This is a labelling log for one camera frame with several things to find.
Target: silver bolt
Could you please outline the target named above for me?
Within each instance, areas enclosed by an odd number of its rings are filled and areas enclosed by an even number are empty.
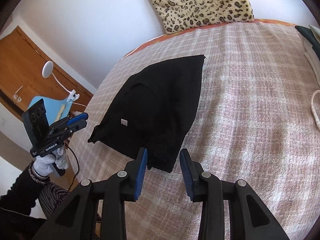
[[[238,180],[238,184],[239,184],[239,186],[241,186],[241,187],[244,187],[245,185],[247,185],[247,183],[246,183],[245,180],[243,180],[243,179]]]
[[[204,171],[204,172],[201,173],[201,176],[204,177],[204,178],[210,178],[211,173],[207,172],[207,171]]]
[[[82,186],[88,186],[90,184],[90,180],[89,179],[83,179],[82,181],[81,181],[81,185]]]
[[[118,177],[125,177],[125,176],[127,176],[127,172],[126,171],[119,171],[118,172]]]

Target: pink plaid bedspread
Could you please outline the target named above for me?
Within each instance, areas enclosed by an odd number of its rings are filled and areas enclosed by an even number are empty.
[[[198,54],[206,56],[199,107],[182,147],[218,178],[246,180],[289,238],[303,239],[320,215],[320,133],[310,109],[319,86],[293,26],[196,29],[120,59],[86,109],[86,129],[71,140],[78,180],[107,179],[131,160],[87,143],[124,82],[150,64]],[[146,171],[139,200],[125,208],[128,239],[197,239],[201,203],[187,197],[178,160],[171,174]],[[226,219],[226,239],[228,226]]]

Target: gloved hand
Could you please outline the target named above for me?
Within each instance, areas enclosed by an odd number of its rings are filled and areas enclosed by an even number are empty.
[[[51,163],[56,163],[59,169],[67,169],[69,167],[64,147],[60,147],[44,157],[37,156],[36,161],[33,163],[33,168],[39,175],[47,177],[53,171],[50,166]]]

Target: camera lens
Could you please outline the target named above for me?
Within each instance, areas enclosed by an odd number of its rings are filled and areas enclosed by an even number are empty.
[[[39,108],[39,107],[38,107],[37,110],[36,110],[36,114],[37,114],[38,117],[40,117],[41,111],[40,111],[40,108]]]

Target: leopard print pillow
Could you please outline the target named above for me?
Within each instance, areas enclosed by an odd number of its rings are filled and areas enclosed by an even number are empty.
[[[251,22],[249,0],[151,0],[168,34],[226,22]]]

